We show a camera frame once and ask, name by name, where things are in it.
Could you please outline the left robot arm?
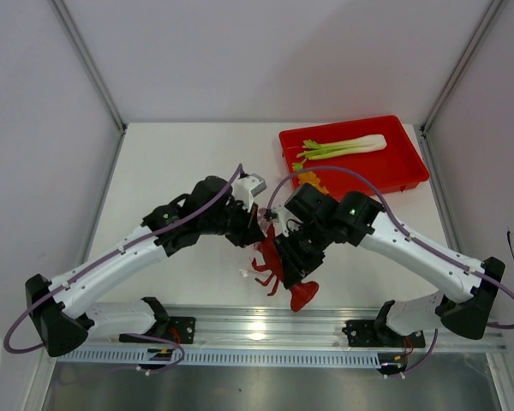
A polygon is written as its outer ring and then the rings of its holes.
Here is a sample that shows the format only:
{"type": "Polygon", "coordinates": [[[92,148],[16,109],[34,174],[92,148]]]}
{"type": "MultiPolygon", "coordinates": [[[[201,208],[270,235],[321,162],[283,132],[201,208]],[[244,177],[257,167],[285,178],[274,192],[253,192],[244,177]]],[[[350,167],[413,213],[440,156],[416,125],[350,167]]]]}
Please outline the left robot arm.
{"type": "Polygon", "coordinates": [[[225,237],[236,247],[263,241],[255,197],[266,189],[260,176],[233,182],[218,176],[191,193],[156,207],[115,248],[51,280],[37,274],[25,284],[30,319],[47,354],[59,357],[88,339],[157,343],[170,336],[170,315],[155,297],[101,303],[108,291],[149,265],[192,247],[203,235],[225,237]]]}

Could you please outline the clear pink-dotted zip bag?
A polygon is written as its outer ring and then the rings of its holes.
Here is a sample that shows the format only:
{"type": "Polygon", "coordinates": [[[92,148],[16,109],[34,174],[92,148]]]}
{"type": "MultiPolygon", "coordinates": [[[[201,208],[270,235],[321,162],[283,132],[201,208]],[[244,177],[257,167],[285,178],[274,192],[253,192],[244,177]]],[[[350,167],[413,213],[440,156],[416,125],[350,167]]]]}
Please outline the clear pink-dotted zip bag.
{"type": "Polygon", "coordinates": [[[266,218],[266,208],[261,207],[257,211],[257,224],[263,238],[252,245],[248,266],[241,269],[239,274],[242,278],[253,276],[258,283],[267,285],[280,277],[281,262],[273,246],[275,223],[266,218]]]}

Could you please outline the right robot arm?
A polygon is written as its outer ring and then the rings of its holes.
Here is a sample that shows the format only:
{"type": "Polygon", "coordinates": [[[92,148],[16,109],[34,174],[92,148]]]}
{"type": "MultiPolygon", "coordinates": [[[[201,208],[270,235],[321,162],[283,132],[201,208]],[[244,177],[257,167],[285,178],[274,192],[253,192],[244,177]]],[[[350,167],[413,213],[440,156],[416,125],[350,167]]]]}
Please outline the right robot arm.
{"type": "Polygon", "coordinates": [[[417,331],[444,327],[469,340],[483,338],[505,265],[490,257],[473,259],[442,247],[402,223],[386,206],[352,191],[342,200],[314,187],[300,186],[284,203],[267,213],[281,226],[273,240],[292,289],[323,264],[332,244],[350,244],[380,254],[431,283],[437,290],[410,301],[390,300],[368,322],[370,346],[397,347],[417,331]]]}

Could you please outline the red toy lobster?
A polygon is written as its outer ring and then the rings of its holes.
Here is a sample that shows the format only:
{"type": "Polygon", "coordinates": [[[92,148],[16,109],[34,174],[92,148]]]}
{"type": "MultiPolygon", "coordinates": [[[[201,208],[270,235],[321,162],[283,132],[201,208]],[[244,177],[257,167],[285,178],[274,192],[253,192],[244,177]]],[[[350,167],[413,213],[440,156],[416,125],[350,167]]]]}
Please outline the red toy lobster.
{"type": "Polygon", "coordinates": [[[265,280],[257,277],[254,280],[263,287],[267,287],[271,281],[274,281],[272,290],[267,294],[269,297],[274,296],[279,284],[282,284],[290,292],[290,310],[293,313],[300,312],[318,293],[319,284],[315,281],[305,283],[295,277],[291,266],[288,265],[288,257],[278,250],[276,230],[272,223],[266,226],[264,240],[254,249],[260,254],[263,262],[259,264],[257,259],[253,258],[251,268],[257,273],[269,272],[265,280]]]}

